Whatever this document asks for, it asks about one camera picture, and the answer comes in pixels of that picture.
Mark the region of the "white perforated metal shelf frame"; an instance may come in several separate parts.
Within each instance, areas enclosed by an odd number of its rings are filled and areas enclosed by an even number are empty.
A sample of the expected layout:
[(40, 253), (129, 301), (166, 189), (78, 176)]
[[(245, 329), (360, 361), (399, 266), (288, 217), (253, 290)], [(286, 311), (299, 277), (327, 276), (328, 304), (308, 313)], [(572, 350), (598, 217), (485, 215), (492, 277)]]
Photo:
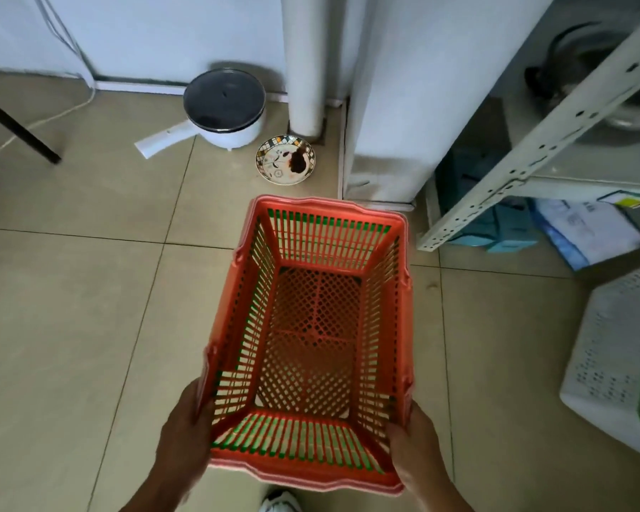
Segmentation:
[(640, 91), (640, 25), (417, 241), (438, 249)]

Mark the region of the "white perforated plastic basket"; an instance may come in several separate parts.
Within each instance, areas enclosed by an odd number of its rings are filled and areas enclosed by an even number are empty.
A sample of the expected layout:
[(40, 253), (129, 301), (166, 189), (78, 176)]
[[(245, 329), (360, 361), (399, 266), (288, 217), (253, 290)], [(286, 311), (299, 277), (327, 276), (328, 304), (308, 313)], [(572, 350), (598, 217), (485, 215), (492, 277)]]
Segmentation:
[(560, 399), (640, 453), (640, 268), (591, 291)]

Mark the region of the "person's right forearm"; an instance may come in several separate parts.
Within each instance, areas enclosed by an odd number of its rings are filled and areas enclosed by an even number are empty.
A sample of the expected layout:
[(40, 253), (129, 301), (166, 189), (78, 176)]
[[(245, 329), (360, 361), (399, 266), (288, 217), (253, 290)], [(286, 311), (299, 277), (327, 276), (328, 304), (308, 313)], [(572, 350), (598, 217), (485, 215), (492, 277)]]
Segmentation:
[(423, 479), (413, 479), (407, 488), (420, 512), (475, 512), (447, 476), (430, 478), (427, 474)]

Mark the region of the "white paper package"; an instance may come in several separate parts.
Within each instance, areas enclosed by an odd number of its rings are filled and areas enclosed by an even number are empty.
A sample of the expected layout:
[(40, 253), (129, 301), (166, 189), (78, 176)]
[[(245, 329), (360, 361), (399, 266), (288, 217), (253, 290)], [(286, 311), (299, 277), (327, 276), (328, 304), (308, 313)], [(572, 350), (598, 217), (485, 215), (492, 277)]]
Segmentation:
[(530, 198), (529, 210), (573, 272), (640, 249), (640, 230), (608, 203)]

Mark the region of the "teal box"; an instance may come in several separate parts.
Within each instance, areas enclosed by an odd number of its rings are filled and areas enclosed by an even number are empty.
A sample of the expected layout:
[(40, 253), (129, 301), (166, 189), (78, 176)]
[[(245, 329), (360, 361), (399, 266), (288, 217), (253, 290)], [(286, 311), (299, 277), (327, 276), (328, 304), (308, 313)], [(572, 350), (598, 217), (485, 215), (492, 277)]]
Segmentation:
[(510, 253), (538, 243), (527, 198), (508, 197), (487, 209), (453, 235), (449, 244)]

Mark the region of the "person's right hand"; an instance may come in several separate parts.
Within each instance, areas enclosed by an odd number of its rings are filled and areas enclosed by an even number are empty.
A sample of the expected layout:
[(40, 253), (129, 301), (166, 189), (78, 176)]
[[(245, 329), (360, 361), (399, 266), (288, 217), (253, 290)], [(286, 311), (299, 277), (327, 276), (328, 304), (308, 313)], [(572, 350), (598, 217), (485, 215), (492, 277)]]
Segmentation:
[(449, 478), (434, 424), (415, 401), (411, 403), (408, 424), (402, 428), (411, 438), (410, 456), (392, 461), (405, 489), (408, 491), (407, 484), (413, 479), (423, 479), (427, 474), (430, 478)]

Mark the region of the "red plastic basket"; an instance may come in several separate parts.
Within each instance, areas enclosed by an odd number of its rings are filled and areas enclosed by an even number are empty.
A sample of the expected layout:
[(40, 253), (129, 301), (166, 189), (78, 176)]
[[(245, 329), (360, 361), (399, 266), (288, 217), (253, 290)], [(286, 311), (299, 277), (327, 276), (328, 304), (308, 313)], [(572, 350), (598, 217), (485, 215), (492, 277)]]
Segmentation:
[(414, 387), (408, 222), (328, 198), (250, 201), (201, 379), (210, 465), (310, 491), (398, 496), (385, 432)]

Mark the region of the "patterned ceramic bowl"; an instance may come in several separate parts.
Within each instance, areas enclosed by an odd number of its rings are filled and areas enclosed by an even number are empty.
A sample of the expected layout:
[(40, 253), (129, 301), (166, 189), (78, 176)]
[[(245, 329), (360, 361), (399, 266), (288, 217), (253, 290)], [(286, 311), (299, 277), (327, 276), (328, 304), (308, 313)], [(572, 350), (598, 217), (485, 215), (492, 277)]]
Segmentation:
[(266, 140), (255, 156), (258, 173), (278, 186), (305, 181), (316, 167), (314, 148), (303, 138), (280, 135)]

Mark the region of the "person's left forearm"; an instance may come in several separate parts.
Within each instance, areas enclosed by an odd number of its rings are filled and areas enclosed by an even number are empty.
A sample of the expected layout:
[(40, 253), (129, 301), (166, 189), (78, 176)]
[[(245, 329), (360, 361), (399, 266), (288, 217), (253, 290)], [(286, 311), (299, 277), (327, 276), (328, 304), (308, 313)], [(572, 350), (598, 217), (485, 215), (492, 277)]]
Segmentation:
[(192, 484), (190, 478), (151, 471), (119, 512), (176, 512)]

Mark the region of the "person's left hand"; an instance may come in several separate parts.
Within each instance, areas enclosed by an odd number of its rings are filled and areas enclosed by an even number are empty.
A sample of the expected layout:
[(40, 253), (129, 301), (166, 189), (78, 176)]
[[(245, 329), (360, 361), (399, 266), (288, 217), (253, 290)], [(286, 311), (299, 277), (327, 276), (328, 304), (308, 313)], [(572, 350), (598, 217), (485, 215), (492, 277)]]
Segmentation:
[(203, 476), (211, 457), (214, 402), (198, 406), (200, 379), (185, 387), (165, 421), (155, 452), (154, 473), (162, 492), (177, 504)]

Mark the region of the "person's white shoe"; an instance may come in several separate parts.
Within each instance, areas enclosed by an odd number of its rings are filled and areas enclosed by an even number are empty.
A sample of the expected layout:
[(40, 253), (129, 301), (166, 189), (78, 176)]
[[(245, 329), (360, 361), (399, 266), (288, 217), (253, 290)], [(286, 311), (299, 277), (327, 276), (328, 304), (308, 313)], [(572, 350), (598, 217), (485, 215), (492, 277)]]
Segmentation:
[(297, 498), (289, 490), (274, 489), (264, 497), (257, 512), (303, 512)]

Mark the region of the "white cabinet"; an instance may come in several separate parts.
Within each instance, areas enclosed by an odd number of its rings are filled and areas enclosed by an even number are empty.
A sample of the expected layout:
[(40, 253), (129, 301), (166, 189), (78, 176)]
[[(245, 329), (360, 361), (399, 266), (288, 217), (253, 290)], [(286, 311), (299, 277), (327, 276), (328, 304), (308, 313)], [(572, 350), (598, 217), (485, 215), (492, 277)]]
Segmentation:
[(410, 203), (553, 0), (367, 0), (343, 195)]

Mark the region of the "white pipe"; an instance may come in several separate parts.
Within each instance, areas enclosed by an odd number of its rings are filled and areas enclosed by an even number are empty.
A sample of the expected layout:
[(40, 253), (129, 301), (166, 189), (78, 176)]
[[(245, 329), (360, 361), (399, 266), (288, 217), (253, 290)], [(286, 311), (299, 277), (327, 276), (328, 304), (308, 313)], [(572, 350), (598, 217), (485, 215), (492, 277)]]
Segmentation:
[(314, 140), (324, 122), (330, 0), (281, 0), (281, 8), (290, 130)]

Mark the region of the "black table leg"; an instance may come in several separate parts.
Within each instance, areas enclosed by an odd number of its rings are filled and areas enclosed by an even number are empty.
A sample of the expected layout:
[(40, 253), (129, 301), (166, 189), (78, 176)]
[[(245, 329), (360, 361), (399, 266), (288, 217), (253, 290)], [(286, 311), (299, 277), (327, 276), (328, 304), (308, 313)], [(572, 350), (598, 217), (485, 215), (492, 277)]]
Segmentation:
[(6, 148), (14, 138), (21, 140), (33, 151), (45, 158), (51, 164), (59, 164), (62, 158), (59, 154), (54, 152), (43, 141), (36, 137), (32, 131), (23, 126), (20, 122), (14, 119), (8, 112), (0, 107), (0, 125), (10, 131), (11, 137), (0, 146), (0, 152)]

